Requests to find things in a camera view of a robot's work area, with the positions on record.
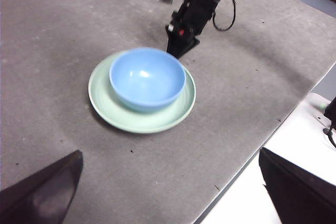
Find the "bowl rim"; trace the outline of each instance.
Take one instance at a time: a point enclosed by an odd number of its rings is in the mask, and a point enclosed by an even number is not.
[[[181,69],[181,71],[183,72],[183,85],[181,86],[180,90],[173,96],[166,98],[164,100],[161,101],[154,101],[154,102],[142,102],[133,98],[128,97],[127,95],[122,94],[122,92],[120,92],[120,90],[116,87],[116,85],[114,84],[113,80],[112,80],[112,72],[113,72],[113,68],[115,67],[115,65],[119,62],[119,60],[124,57],[125,55],[129,54],[130,52],[134,52],[134,51],[155,51],[160,53],[161,55],[163,55],[164,57],[170,57],[173,61],[175,61],[177,63],[177,65],[179,66],[179,68]],[[183,91],[184,87],[185,87],[185,83],[186,83],[186,73],[185,73],[185,69],[183,67],[183,65],[180,63],[179,60],[177,60],[174,56],[172,56],[170,53],[160,50],[160,49],[156,49],[156,48],[150,48],[150,47],[139,47],[139,48],[134,48],[134,49],[130,49],[130,50],[126,50],[123,53],[120,54],[120,56],[117,57],[117,59],[111,64],[111,67],[109,69],[109,79],[110,79],[110,83],[113,87],[113,89],[115,90],[116,94],[118,96],[120,96],[122,99],[133,103],[135,105],[138,106],[146,106],[146,107],[156,107],[156,106],[162,106],[162,105],[166,105],[169,104],[170,102],[174,101]]]

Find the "floor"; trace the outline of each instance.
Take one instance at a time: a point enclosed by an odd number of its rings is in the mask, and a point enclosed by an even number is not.
[[[332,0],[300,0],[307,5],[310,5],[334,18],[336,18],[336,2]],[[336,97],[336,65],[331,68],[328,74],[321,80],[320,83],[312,89],[312,92],[332,100]]]

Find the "black object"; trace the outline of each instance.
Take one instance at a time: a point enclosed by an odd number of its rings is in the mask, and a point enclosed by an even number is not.
[[[236,20],[236,1],[232,0],[232,4],[233,4],[233,18],[232,18],[231,25],[229,25],[227,28],[219,28],[216,25],[216,22],[215,22],[216,11],[214,11],[214,14],[212,15],[212,23],[218,31],[228,31],[233,26],[233,24],[235,23],[235,20]]]
[[[167,52],[181,57],[200,43],[195,36],[201,34],[211,19],[220,0],[184,0],[178,12],[166,26],[168,34]]]
[[[336,148],[336,143],[332,138],[332,129],[336,129],[336,97],[327,106],[323,115],[331,121],[330,128],[323,129],[323,132],[328,136],[330,143]]]
[[[336,222],[335,186],[266,148],[260,150],[259,166],[282,223]]]
[[[0,223],[62,223],[83,168],[75,151],[17,184],[0,191]]]

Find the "light green saucer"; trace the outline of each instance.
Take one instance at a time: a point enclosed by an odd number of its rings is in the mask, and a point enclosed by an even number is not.
[[[195,103],[196,86],[186,68],[185,88],[168,107],[153,113],[139,113],[125,107],[119,101],[109,80],[110,66],[120,54],[111,55],[99,63],[89,79],[91,103],[105,121],[128,132],[154,133],[170,129],[188,116]]]

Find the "plate rim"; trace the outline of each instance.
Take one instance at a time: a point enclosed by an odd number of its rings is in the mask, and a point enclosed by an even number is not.
[[[191,82],[193,84],[193,91],[194,91],[194,96],[193,96],[193,101],[190,105],[190,107],[188,108],[188,110],[180,117],[178,118],[176,121],[169,123],[167,125],[164,126],[160,126],[160,127],[155,127],[155,128],[151,128],[151,129],[139,129],[139,128],[134,128],[134,127],[128,127],[128,126],[124,126],[123,124],[120,124],[118,122],[115,122],[114,120],[111,120],[109,117],[105,116],[103,112],[100,111],[100,109],[96,106],[93,98],[92,98],[92,94],[91,94],[91,86],[92,86],[92,80],[93,80],[93,76],[95,75],[95,73],[98,71],[98,68],[100,65],[102,65],[105,60],[114,57],[117,57],[118,55],[122,54],[125,51],[121,51],[121,52],[116,52],[110,56],[107,56],[105,59],[103,59],[101,62],[99,62],[95,68],[93,69],[90,78],[89,78],[89,83],[88,83],[88,92],[89,92],[89,98],[90,98],[90,102],[93,106],[93,108],[95,109],[95,111],[99,114],[99,116],[101,118],[103,118],[107,123],[109,123],[110,125],[121,129],[123,131],[126,132],[131,132],[131,133],[139,133],[139,134],[150,134],[150,133],[156,133],[156,132],[162,132],[165,130],[168,130],[176,125],[178,125],[180,122],[182,122],[191,112],[192,108],[194,107],[195,101],[196,101],[196,85],[195,85],[195,81],[193,76],[190,74],[189,70],[183,66],[184,70],[186,71],[186,74],[190,77]]]

